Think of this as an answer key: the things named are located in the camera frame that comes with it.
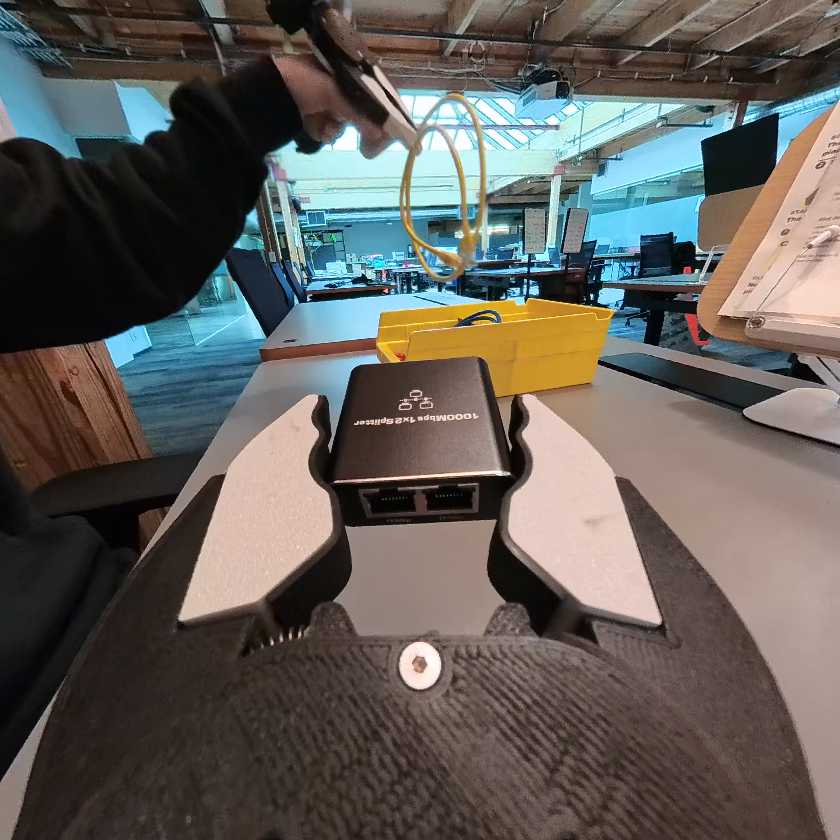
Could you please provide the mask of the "dark blue chair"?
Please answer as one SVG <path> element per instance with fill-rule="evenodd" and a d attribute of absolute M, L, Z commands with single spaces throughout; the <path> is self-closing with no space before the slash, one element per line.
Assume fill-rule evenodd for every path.
<path fill-rule="evenodd" d="M 226 265 L 265 336 L 270 337 L 293 306 L 285 287 L 258 250 L 231 248 Z"/>

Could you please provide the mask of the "wooden document stand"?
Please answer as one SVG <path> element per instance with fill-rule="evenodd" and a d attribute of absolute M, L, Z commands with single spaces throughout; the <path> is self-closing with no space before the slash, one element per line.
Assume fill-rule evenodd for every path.
<path fill-rule="evenodd" d="M 731 245 L 763 189 L 762 185 L 704 197 L 698 206 L 697 250 L 704 254 L 697 282 L 708 282 L 711 264 Z"/>

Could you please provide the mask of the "white ceiling projector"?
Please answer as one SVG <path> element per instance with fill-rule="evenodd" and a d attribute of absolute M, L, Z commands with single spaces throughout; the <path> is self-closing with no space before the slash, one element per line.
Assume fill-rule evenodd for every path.
<path fill-rule="evenodd" d="M 523 123 L 555 115 L 573 101 L 573 88 L 561 69 L 542 63 L 524 77 L 524 88 L 514 105 L 514 117 Z"/>

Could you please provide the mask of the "person's left hand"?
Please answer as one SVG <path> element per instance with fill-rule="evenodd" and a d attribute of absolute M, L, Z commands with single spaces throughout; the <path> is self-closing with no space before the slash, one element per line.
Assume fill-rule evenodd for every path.
<path fill-rule="evenodd" d="M 281 56 L 273 59 L 301 116 L 303 135 L 318 150 L 332 145 L 352 126 L 360 138 L 360 151 L 372 158 L 392 142 L 340 90 L 335 79 L 309 56 Z"/>

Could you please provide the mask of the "grey wood-edged desk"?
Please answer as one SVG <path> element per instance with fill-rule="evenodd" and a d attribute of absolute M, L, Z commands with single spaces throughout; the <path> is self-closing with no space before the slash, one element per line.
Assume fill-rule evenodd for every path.
<path fill-rule="evenodd" d="M 375 351 L 384 312 L 477 303 L 437 291 L 299 303 L 259 348 L 263 363 Z"/>

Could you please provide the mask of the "black network adapter box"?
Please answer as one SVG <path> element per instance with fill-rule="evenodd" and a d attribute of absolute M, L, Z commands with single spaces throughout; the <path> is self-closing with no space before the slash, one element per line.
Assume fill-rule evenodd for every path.
<path fill-rule="evenodd" d="M 514 478 L 481 358 L 352 371 L 329 461 L 347 526 L 496 520 Z"/>

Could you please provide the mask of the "person's left forearm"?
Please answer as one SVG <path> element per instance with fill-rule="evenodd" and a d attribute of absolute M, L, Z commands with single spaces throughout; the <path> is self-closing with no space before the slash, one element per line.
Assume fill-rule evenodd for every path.
<path fill-rule="evenodd" d="M 2 143 L 2 353 L 104 340 L 181 309 L 242 235 L 266 156 L 302 127 L 269 58 L 180 86 L 171 113 L 167 131 L 105 162 Z"/>

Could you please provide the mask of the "yellow plastic bin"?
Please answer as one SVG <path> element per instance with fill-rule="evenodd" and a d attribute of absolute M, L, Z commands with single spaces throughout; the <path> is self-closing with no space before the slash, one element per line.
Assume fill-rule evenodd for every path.
<path fill-rule="evenodd" d="M 531 298 L 384 312 L 382 362 L 478 357 L 497 396 L 592 383 L 614 310 Z"/>

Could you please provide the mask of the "black office chair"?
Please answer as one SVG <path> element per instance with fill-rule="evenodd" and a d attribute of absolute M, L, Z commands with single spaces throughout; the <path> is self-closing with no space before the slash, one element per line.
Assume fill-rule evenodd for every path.
<path fill-rule="evenodd" d="M 203 453 L 132 459 L 82 469 L 35 488 L 34 508 L 50 517 L 84 518 L 108 546 L 141 553 L 148 540 L 140 518 L 170 507 Z"/>
<path fill-rule="evenodd" d="M 668 277 L 671 274 L 675 234 L 643 234 L 639 238 L 639 266 L 637 279 Z M 625 326 L 633 319 L 645 319 L 645 295 L 642 290 L 626 290 L 621 309 L 635 309 L 636 314 L 627 317 Z"/>

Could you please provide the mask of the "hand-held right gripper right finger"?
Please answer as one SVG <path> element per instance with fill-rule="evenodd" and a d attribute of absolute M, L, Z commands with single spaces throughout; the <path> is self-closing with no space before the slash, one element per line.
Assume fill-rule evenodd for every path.
<path fill-rule="evenodd" d="M 661 630 L 613 468 L 535 395 L 513 399 L 509 438 L 516 479 L 487 560 L 502 600 L 522 606 L 543 637 L 587 634 L 593 622 Z"/>

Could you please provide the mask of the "black monitor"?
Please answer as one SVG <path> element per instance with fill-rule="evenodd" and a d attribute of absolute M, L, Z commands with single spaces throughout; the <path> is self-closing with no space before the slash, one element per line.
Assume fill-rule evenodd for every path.
<path fill-rule="evenodd" d="M 705 196 L 762 186 L 777 162 L 780 117 L 772 113 L 700 143 Z"/>

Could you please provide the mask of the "wooden post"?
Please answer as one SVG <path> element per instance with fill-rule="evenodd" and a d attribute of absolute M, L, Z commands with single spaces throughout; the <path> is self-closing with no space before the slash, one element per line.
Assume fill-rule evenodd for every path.
<path fill-rule="evenodd" d="M 102 341 L 3 353 L 1 433 L 28 490 L 83 469 L 152 456 Z"/>

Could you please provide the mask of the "person's dark clothing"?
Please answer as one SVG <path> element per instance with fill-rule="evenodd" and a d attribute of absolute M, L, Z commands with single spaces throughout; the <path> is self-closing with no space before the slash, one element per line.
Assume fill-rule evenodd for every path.
<path fill-rule="evenodd" d="M 84 518 L 37 513 L 1 455 L 2 774 L 137 558 Z"/>

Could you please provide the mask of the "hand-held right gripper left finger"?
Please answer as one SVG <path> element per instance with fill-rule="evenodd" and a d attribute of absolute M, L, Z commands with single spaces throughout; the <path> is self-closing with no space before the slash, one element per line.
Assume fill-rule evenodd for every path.
<path fill-rule="evenodd" d="M 350 580 L 340 504 L 326 480 L 331 424 L 306 395 L 228 466 L 178 622 L 254 618 L 273 640 L 309 625 Z"/>

